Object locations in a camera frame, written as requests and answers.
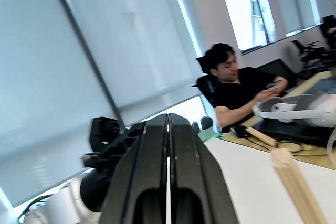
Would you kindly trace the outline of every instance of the black plastic part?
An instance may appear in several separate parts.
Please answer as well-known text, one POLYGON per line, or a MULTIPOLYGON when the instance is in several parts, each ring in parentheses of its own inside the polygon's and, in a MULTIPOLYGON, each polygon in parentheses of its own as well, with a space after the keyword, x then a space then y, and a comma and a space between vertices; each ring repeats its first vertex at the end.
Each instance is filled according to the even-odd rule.
POLYGON ((195 131, 196 133, 199 133, 199 132, 200 132, 200 127, 199 127, 199 125, 198 125, 197 122, 193 122, 193 123, 192 123, 192 127, 193 127, 193 129, 194 129, 194 131, 195 131))
POLYGON ((110 186, 110 178, 93 170, 80 184, 80 195, 85 206, 93 212, 100 212, 110 186))
POLYGON ((148 121, 139 139, 120 161, 100 224, 165 222, 166 172, 162 169, 165 124, 166 115, 148 121))
POLYGON ((238 224, 221 169, 185 118, 160 115, 138 134, 114 171, 99 224, 165 223, 167 179, 172 223, 238 224))
POLYGON ((221 168, 187 119, 171 115, 174 156, 172 223, 229 223, 238 219, 221 168))
POLYGON ((248 138, 251 136, 251 134, 246 131, 246 126, 242 124, 232 127, 231 130, 237 135, 238 138, 248 138))
POLYGON ((213 120, 210 116, 204 116, 201 118, 201 126, 202 130, 206 130, 208 128, 211 128, 213 124, 213 120))
POLYGON ((102 153, 84 156, 83 163, 86 167, 96 168, 82 179, 80 185, 83 203, 91 211, 101 212, 101 206, 110 187, 114 171, 120 159, 128 152, 134 142, 141 137, 144 126, 144 123, 136 124, 107 145, 102 153))
POLYGON ((94 152, 102 152, 120 132, 119 123, 111 118, 94 118, 91 124, 90 146, 94 152))

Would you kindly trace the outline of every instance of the man's hand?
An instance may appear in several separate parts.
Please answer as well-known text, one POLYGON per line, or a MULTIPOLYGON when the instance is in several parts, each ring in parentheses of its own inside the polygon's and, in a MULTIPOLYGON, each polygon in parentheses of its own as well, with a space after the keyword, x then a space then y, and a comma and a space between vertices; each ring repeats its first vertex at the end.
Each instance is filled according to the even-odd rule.
POLYGON ((283 77, 277 76, 274 82, 276 86, 273 89, 271 88, 271 90, 274 93, 274 96, 278 97, 287 88, 288 81, 283 77))
POLYGON ((256 96, 253 98, 255 102, 263 102, 271 97, 276 96, 273 90, 262 90, 261 92, 257 93, 256 96))

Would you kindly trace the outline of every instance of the white desk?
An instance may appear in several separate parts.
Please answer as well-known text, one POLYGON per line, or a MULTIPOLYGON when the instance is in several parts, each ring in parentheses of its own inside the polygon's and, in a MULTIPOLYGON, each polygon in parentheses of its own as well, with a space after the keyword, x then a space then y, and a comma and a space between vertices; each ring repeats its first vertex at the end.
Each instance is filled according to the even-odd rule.
MULTIPOLYGON (((240 224, 301 224, 290 196, 273 169, 271 154, 212 138, 240 224)), ((336 171, 297 161, 329 224, 336 223, 336 171)))

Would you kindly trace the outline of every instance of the desk surface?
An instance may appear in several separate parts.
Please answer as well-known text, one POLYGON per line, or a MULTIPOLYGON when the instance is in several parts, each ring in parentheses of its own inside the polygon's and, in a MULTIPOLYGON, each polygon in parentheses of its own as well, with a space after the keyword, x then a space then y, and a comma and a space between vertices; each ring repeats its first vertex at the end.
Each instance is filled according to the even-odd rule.
MULTIPOLYGON (((307 80, 304 83, 302 83, 301 85, 297 86, 295 89, 293 89, 285 97, 291 97, 291 96, 294 96, 294 95, 303 94, 308 89, 310 89, 312 86, 314 86, 318 81, 320 81, 323 78, 328 78, 328 77, 331 77, 331 72, 329 72, 329 71, 317 73, 316 75, 314 75, 309 80, 307 80)), ((261 118, 258 118, 256 116, 254 116, 254 117, 250 118, 249 120, 247 120, 245 123, 243 123, 243 125, 245 125, 246 127, 251 127, 251 126, 257 124, 260 121, 261 121, 261 118)), ((254 148, 254 149, 257 149, 257 150, 261 150, 261 151, 269 152, 269 150, 271 149, 270 146, 268 146, 267 144, 258 140, 255 137, 250 137, 249 138, 251 141, 254 142, 254 143, 252 143, 251 141, 249 141, 247 139, 237 138, 236 135, 233 132, 229 132, 227 135, 221 137, 221 139, 232 142, 232 143, 236 143, 236 144, 244 145, 244 146, 247 146, 247 147, 251 147, 251 148, 254 148)), ((333 167, 332 163, 330 162, 329 158, 327 157, 325 148, 315 147, 315 146, 305 145, 305 144, 303 144, 302 146, 303 146, 304 151, 300 152, 298 155, 302 155, 303 157, 296 156, 295 159, 306 162, 306 163, 330 168, 330 169, 336 169, 336 167, 333 167)), ((291 149, 292 146, 290 144, 288 144, 288 145, 285 144, 285 145, 282 145, 281 147, 287 147, 287 148, 291 149)))
MULTIPOLYGON (((212 138, 205 143, 220 165, 240 224, 303 224, 271 154, 212 138)), ((328 223, 336 223, 336 172, 297 162, 328 223)))

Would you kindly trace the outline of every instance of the window blind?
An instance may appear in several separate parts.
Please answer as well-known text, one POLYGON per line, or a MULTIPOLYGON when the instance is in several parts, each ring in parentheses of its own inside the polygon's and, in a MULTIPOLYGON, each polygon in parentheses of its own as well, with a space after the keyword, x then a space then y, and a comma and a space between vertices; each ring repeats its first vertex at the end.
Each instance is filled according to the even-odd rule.
POLYGON ((310 0, 279 0, 286 32, 303 29, 315 24, 310 0))
POLYGON ((67 0, 126 126, 199 91, 177 0, 67 0))
POLYGON ((0 0, 0 188, 14 205, 82 170, 114 117, 59 0, 0 0))

